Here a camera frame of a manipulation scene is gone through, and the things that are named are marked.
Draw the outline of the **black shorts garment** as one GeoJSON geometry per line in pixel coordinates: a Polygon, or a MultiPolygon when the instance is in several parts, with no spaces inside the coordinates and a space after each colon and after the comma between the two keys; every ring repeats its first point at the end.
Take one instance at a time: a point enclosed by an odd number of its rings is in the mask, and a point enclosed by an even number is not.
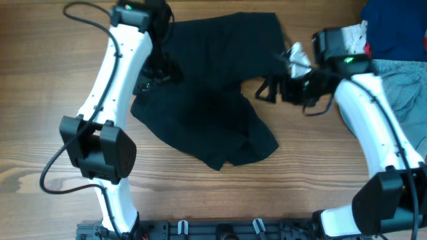
{"type": "Polygon", "coordinates": [[[164,143],[220,170],[268,158],[278,142],[242,95],[243,81],[282,75],[284,38],[275,13],[239,12],[180,21],[164,51],[181,81],[138,95],[131,114],[164,143]]]}

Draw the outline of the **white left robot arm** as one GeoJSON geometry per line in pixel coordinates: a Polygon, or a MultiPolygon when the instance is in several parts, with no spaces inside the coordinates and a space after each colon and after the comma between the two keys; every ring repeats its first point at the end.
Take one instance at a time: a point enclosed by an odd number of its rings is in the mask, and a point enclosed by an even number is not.
{"type": "Polygon", "coordinates": [[[108,15],[109,41],[94,86],[76,117],[62,118],[59,131],[71,164],[97,193],[103,213],[98,236],[135,239],[139,214],[128,176],[137,149],[124,131],[129,102],[154,85],[180,81],[182,72],[161,50],[173,31],[165,1],[118,1],[108,15]]]}

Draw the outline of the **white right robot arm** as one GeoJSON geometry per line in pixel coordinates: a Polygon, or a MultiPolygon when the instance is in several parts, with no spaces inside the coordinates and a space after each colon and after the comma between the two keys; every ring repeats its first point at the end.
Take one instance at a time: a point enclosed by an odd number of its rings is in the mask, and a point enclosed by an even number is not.
{"type": "Polygon", "coordinates": [[[277,55],[283,75],[266,76],[265,100],[313,107],[324,95],[337,103],[358,139],[369,180],[343,207],[313,214],[311,233],[318,239],[380,236],[409,230],[417,237],[426,226],[426,163],[411,146],[395,117],[371,58],[350,54],[340,29],[313,36],[316,64],[298,44],[277,55]]]}

